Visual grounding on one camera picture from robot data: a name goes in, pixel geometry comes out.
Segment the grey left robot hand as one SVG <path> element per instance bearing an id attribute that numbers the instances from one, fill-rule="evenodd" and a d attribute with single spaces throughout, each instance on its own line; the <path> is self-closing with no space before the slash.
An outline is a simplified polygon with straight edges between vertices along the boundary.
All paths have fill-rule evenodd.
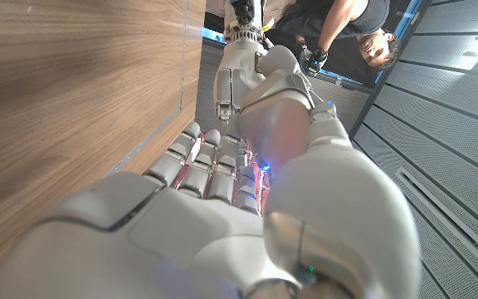
<path id="1" fill-rule="evenodd" d="M 272 171 L 305 152 L 314 103 L 310 83 L 287 47 L 266 50 L 247 37 L 225 45 L 213 100 L 219 122 L 236 119 L 241 137 Z"/>

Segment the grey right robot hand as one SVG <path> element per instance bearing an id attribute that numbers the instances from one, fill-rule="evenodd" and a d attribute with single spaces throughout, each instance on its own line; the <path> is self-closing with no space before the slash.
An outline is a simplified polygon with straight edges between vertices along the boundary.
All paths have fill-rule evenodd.
<path id="1" fill-rule="evenodd" d="M 257 216 L 124 174 L 142 206 L 117 229 L 54 212 L 0 264 L 0 298 L 414 298 L 419 243 L 397 185 L 311 111 L 303 155 Z"/>

